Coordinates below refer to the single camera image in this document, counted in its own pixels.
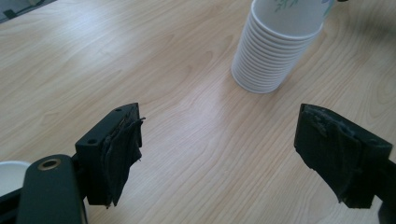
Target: top cup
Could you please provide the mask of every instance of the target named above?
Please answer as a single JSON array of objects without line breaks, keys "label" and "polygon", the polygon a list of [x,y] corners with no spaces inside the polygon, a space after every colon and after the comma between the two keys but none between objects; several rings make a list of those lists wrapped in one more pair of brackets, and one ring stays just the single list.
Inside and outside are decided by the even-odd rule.
[{"label": "top cup", "polygon": [[304,40],[320,32],[333,1],[254,0],[251,13],[271,35],[287,40]]}]

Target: tabletop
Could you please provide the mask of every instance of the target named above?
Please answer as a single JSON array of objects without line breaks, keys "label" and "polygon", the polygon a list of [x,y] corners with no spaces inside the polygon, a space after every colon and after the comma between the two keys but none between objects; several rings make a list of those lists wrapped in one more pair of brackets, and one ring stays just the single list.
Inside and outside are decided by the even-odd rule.
[{"label": "tabletop", "polygon": [[379,199],[338,203],[293,140],[312,104],[396,144],[396,2],[335,3],[266,94],[230,71],[250,3],[58,0],[0,24],[0,161],[71,156],[138,102],[143,157],[116,207],[89,207],[91,223],[378,223]]}]

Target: stacked cups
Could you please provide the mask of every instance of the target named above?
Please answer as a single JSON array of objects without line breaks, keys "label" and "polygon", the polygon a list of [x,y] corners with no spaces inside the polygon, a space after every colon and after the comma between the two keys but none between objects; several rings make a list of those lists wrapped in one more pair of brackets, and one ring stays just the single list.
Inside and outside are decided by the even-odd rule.
[{"label": "stacked cups", "polygon": [[244,89],[275,90],[320,33],[332,0],[254,0],[233,58]]}]

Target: wood grain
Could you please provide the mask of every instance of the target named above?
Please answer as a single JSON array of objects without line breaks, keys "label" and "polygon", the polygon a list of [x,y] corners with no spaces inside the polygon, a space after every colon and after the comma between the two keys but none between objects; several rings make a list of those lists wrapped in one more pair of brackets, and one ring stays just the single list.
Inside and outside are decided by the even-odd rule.
[{"label": "wood grain", "polygon": [[230,72],[249,5],[58,0],[0,24],[0,160],[73,155],[111,109],[138,102],[142,161],[91,223],[378,223],[377,198],[339,204],[292,143],[307,103],[396,144],[396,2],[337,3],[268,94]]}]

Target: wooden table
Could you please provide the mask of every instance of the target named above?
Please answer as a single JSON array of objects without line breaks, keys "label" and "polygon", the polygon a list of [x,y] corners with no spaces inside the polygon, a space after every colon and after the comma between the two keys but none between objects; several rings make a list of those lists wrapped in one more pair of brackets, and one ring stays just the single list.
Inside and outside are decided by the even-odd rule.
[{"label": "wooden table", "polygon": [[0,160],[73,155],[111,109],[138,102],[143,158],[91,223],[377,223],[381,202],[339,204],[293,139],[307,103],[396,144],[396,1],[336,3],[268,94],[230,72],[249,5],[58,0],[1,24]]}]

